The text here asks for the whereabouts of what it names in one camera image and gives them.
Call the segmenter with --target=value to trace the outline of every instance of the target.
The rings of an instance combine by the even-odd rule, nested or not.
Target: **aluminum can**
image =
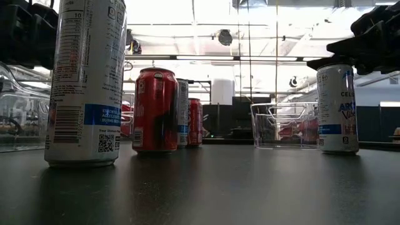
[[[50,166],[106,166],[118,158],[126,6],[62,0],[44,159]]]
[[[359,144],[352,67],[335,64],[319,68],[317,88],[320,150],[355,154]]]
[[[132,148],[169,153],[178,146],[178,82],[167,69],[142,69],[136,79]]]
[[[200,99],[189,98],[187,124],[189,126],[187,146],[199,146],[203,142],[203,105]]]
[[[188,145],[188,113],[189,83],[185,79],[177,79],[179,91],[177,97],[177,145],[179,148]]]

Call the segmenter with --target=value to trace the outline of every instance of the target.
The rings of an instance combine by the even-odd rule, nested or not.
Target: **energy drink can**
[[[177,145],[179,148],[188,145],[188,112],[189,84],[188,80],[177,79],[179,91],[177,98]]]
[[[189,98],[189,135],[187,146],[199,146],[203,142],[203,105],[200,99]]]
[[[359,145],[352,67],[335,64],[319,68],[317,88],[320,150],[355,154]]]
[[[123,0],[62,0],[44,159],[106,166],[118,158],[126,39]]]
[[[169,153],[178,146],[178,82],[167,69],[142,69],[136,79],[132,148]]]

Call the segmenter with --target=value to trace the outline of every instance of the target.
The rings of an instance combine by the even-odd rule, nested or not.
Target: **qr code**
[[[100,134],[99,135],[99,153],[107,153],[114,150],[119,150],[119,136],[113,134]]]
[[[180,135],[179,142],[180,143],[187,143],[188,142],[188,135]]]

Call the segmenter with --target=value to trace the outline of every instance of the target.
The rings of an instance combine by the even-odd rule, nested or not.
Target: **blue stripe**
[[[178,125],[177,132],[187,134],[188,133],[188,125]]]
[[[318,134],[342,134],[342,126],[340,124],[320,125]]]
[[[121,126],[121,109],[100,104],[86,104],[85,125]]]

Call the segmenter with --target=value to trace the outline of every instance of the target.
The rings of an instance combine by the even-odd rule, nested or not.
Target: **barcode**
[[[99,153],[107,153],[119,149],[120,136],[113,134],[100,134],[99,135]]]
[[[58,106],[53,143],[79,143],[80,106]]]
[[[135,128],[133,131],[133,146],[142,147],[143,145],[143,128]]]

